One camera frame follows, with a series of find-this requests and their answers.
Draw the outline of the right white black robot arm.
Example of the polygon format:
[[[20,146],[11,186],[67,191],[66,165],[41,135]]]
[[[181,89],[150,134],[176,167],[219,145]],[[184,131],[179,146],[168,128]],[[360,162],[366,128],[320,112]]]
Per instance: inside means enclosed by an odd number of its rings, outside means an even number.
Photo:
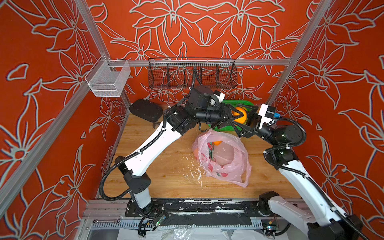
[[[310,240],[366,240],[362,221],[355,215],[347,214],[316,183],[293,148],[302,145],[307,139],[304,127],[297,121],[283,118],[269,105],[239,105],[235,110],[236,119],[245,117],[240,123],[234,122],[236,133],[240,137],[258,136],[271,148],[263,155],[268,164],[279,171],[300,194],[310,209],[307,214],[300,208],[287,203],[274,192],[268,192],[265,198],[259,198],[259,209],[263,215],[275,213]]]

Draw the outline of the pink plastic bag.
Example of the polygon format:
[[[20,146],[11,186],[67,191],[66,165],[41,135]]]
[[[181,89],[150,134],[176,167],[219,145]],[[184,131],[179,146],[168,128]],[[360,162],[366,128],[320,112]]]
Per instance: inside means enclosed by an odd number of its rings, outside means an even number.
[[[209,159],[208,142],[222,141],[214,146],[213,160]],[[192,145],[196,160],[206,171],[206,176],[246,188],[252,166],[249,154],[239,137],[209,130],[200,134]]]

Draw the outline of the red green dragon fruit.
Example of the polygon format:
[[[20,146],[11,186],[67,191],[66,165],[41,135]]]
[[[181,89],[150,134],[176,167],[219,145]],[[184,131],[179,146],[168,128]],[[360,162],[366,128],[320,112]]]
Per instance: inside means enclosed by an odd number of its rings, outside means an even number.
[[[213,160],[213,152],[214,152],[214,144],[213,144],[213,142],[208,142],[207,146],[209,149],[209,159],[210,159],[210,161],[212,161]]]

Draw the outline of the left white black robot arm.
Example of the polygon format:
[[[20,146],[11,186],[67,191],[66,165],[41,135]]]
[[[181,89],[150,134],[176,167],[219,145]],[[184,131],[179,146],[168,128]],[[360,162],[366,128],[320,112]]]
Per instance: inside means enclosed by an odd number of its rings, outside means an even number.
[[[164,110],[163,121],[155,132],[133,153],[120,158],[105,172],[99,186],[100,197],[113,202],[131,194],[138,208],[146,208],[152,202],[149,191],[151,179],[146,171],[169,145],[197,124],[205,123],[212,128],[219,128],[237,119],[233,115],[236,108],[225,104],[224,98],[224,93],[212,91],[206,86],[192,85],[186,97]],[[110,197],[105,193],[104,184],[110,173],[117,168],[121,170],[129,188],[116,197]]]

